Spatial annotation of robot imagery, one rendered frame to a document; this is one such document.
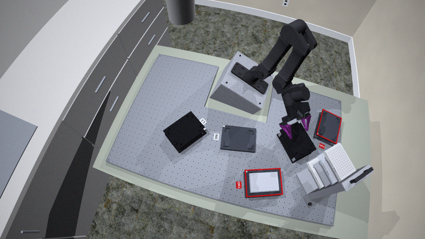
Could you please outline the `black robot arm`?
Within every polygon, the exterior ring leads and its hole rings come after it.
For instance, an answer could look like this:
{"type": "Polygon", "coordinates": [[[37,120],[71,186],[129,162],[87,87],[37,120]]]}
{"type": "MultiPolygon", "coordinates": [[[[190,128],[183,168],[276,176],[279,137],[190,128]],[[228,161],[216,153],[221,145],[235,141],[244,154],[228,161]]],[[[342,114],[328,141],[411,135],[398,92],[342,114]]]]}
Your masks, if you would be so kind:
{"type": "Polygon", "coordinates": [[[265,94],[268,83],[264,79],[275,72],[278,63],[292,46],[290,56],[273,79],[272,85],[277,94],[282,95],[284,104],[292,103],[292,105],[285,106],[288,117],[293,118],[299,114],[301,118],[307,118],[310,111],[309,102],[301,101],[309,100],[309,89],[304,83],[292,84],[291,82],[309,52],[317,46],[315,37],[303,20],[295,20],[281,28],[278,41],[258,66],[253,66],[248,70],[240,63],[235,63],[231,73],[261,94],[265,94]],[[296,103],[294,104],[294,102],[296,103]]]}

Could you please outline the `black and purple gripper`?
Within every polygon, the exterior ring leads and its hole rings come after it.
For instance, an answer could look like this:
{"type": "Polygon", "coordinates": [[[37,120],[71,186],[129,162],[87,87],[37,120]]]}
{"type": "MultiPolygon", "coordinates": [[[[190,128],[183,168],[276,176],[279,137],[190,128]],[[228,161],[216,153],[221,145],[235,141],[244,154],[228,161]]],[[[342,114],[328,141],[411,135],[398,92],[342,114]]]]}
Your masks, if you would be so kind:
{"type": "Polygon", "coordinates": [[[290,124],[287,124],[287,122],[289,122],[289,121],[291,121],[293,119],[301,120],[302,123],[303,123],[303,125],[304,125],[305,130],[308,131],[308,129],[309,129],[309,121],[311,119],[311,114],[309,113],[309,116],[307,118],[301,118],[301,116],[299,116],[299,115],[294,116],[293,118],[288,117],[288,115],[287,115],[287,116],[285,116],[285,117],[282,118],[282,122],[279,123],[279,125],[286,132],[286,134],[288,135],[288,137],[290,139],[292,139],[291,125],[290,124]],[[305,119],[307,120],[307,124],[306,124],[305,119]]]}

